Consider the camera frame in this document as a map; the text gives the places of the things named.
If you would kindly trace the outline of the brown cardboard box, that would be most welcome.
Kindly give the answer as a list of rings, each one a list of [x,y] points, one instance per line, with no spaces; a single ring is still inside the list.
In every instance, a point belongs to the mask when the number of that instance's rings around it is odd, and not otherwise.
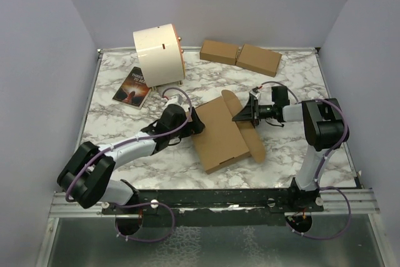
[[[248,157],[256,163],[265,161],[265,146],[252,123],[232,120],[242,108],[238,97],[227,89],[221,91],[220,97],[196,108],[205,128],[193,135],[192,141],[207,174]]]

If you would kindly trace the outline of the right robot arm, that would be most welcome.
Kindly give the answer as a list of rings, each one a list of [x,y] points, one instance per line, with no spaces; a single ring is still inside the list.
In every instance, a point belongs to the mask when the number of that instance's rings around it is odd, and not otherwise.
[[[280,127],[290,122],[302,122],[308,143],[301,169],[287,192],[287,205],[302,211],[312,204],[322,190],[320,179],[331,155],[349,138],[349,126],[336,98],[312,99],[291,104],[293,92],[276,83],[271,88],[272,104],[260,104],[262,86],[249,92],[246,105],[232,118],[235,122],[249,121],[257,126],[260,120],[275,119]]]

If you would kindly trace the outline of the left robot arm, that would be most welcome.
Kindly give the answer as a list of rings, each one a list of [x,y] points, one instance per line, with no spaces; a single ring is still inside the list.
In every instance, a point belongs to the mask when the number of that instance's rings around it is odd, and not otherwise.
[[[200,134],[205,127],[194,108],[186,112],[178,104],[169,104],[159,119],[128,139],[101,146],[90,141],[81,144],[59,174],[57,184],[68,201],[82,208],[101,201],[132,213],[138,206],[138,191],[125,180],[112,180],[113,171],[164,150],[173,139]]]

